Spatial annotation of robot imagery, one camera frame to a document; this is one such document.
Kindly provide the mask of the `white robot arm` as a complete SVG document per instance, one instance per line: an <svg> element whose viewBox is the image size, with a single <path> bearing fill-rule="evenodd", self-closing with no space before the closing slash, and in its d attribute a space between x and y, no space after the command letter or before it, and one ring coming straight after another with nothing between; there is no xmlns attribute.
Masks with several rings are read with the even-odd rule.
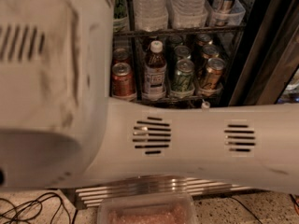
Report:
<svg viewBox="0 0 299 224"><path fill-rule="evenodd" d="M177 110L110 96L113 5L0 0L2 190L181 175L297 192L297 105Z"/></svg>

